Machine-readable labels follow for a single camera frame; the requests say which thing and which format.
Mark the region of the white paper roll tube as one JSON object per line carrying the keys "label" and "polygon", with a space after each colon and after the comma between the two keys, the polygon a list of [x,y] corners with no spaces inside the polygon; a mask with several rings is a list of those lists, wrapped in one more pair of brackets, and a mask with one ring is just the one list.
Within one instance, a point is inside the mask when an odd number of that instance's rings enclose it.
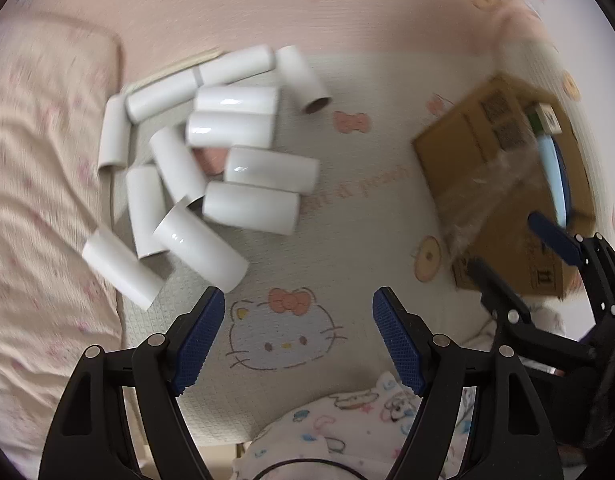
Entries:
{"label": "white paper roll tube", "polygon": [[158,130],[151,136],[149,146],[174,203],[191,204],[204,197],[208,179],[178,127]]}
{"label": "white paper roll tube", "polygon": [[278,49],[276,68],[302,113],[319,112],[331,102],[329,91],[298,47]]}
{"label": "white paper roll tube", "polygon": [[275,115],[280,88],[214,86],[201,87],[194,99],[195,112]]}
{"label": "white paper roll tube", "polygon": [[314,158],[235,146],[227,155],[224,181],[309,195],[320,169]]}
{"label": "white paper roll tube", "polygon": [[154,165],[136,166],[125,176],[126,194],[136,255],[143,259],[165,252],[154,237],[155,229],[166,215],[160,174]]}
{"label": "white paper roll tube", "polygon": [[186,128],[186,143],[193,148],[272,148],[273,115],[225,112],[193,112]]}
{"label": "white paper roll tube", "polygon": [[82,258],[143,311],[150,309],[164,285],[163,279],[144,266],[106,226],[100,226],[88,237]]}
{"label": "white paper roll tube", "polygon": [[208,221],[280,235],[294,232],[299,209],[299,194],[220,181],[208,184],[202,203]]}
{"label": "white paper roll tube", "polygon": [[195,68],[197,84],[222,86],[270,72],[275,54],[266,44],[230,52]]}
{"label": "white paper roll tube", "polygon": [[193,99],[201,82],[197,67],[190,67],[151,82],[126,97],[126,113],[132,124],[144,122],[152,116]]}
{"label": "white paper roll tube", "polygon": [[128,166],[132,125],[125,110],[125,96],[115,94],[106,103],[100,133],[98,168]]}
{"label": "white paper roll tube", "polygon": [[155,228],[154,237],[204,281],[231,292],[244,279],[249,262],[207,223],[187,207],[176,203]]}

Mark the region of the spiral notebook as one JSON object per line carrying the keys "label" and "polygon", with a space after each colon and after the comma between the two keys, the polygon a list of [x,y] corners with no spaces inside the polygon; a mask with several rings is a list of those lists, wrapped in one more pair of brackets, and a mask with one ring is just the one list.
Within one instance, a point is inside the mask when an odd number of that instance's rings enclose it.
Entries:
{"label": "spiral notebook", "polygon": [[128,82],[122,87],[121,92],[123,94],[133,93],[137,90],[140,90],[140,89],[143,89],[149,86],[149,84],[153,84],[156,81],[162,80],[166,77],[170,77],[174,74],[182,72],[183,70],[188,70],[189,68],[192,68],[196,65],[204,64],[209,61],[212,61],[215,58],[218,58],[219,56],[223,54],[224,54],[224,51],[219,48],[213,48],[213,49],[201,51],[197,54],[189,56],[188,58],[183,58],[182,60],[179,60],[178,62],[174,62],[168,66],[164,66],[160,68],[160,70],[157,70],[155,73],[149,76],[146,76],[142,79],[138,79],[133,82]]}

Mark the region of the brown cardboard box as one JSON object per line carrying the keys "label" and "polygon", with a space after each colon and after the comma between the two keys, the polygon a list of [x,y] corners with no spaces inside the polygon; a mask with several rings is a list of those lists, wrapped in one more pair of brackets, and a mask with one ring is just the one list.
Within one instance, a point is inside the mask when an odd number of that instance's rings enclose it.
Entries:
{"label": "brown cardboard box", "polygon": [[523,296],[565,298],[575,270],[528,226],[538,211],[570,234],[591,235],[593,193],[579,141],[559,100],[498,73],[413,141],[437,207],[455,283],[482,258]]}

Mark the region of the pink Hello Kitty mat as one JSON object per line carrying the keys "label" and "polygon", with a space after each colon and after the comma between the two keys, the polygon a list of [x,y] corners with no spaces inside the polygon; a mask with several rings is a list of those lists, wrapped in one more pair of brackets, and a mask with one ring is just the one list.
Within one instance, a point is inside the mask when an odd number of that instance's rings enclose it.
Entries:
{"label": "pink Hello Kitty mat", "polygon": [[276,150],[316,158],[316,191],[289,236],[222,226],[249,263],[228,302],[257,307],[272,288],[314,292],[307,326],[324,315],[341,337],[312,364],[239,365],[230,348],[268,333],[268,314],[227,316],[219,343],[181,407],[202,445],[234,443],[281,414],[335,391],[367,387],[389,366],[370,313],[371,296],[392,287],[434,330],[466,341],[486,313],[475,292],[456,286],[448,264],[420,281],[424,238],[439,236],[434,203],[413,148],[422,130],[503,66],[501,44],[539,36],[539,0],[7,0],[15,16],[66,16],[111,30],[125,76],[135,79],[210,48],[294,44],[332,93],[300,112],[280,104]]}

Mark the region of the cream floral blanket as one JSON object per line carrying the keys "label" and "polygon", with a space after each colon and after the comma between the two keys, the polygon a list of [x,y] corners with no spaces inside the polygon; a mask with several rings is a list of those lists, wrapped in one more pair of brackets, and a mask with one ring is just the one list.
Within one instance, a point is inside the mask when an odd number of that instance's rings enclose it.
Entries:
{"label": "cream floral blanket", "polygon": [[97,159],[119,72],[106,29],[53,14],[0,21],[0,447],[28,479],[84,349],[122,340],[116,292],[82,258],[111,221]]}

